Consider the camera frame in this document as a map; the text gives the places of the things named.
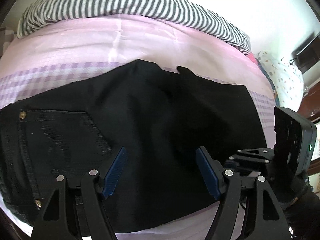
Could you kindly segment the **dark gloved hand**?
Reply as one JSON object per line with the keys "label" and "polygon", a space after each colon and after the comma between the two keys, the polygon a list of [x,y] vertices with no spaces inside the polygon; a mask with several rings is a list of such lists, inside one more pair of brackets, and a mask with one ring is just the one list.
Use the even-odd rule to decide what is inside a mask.
{"label": "dark gloved hand", "polygon": [[283,210],[295,204],[307,191],[312,192],[312,187],[306,172],[294,176],[291,180],[281,180],[274,188],[274,193]]}

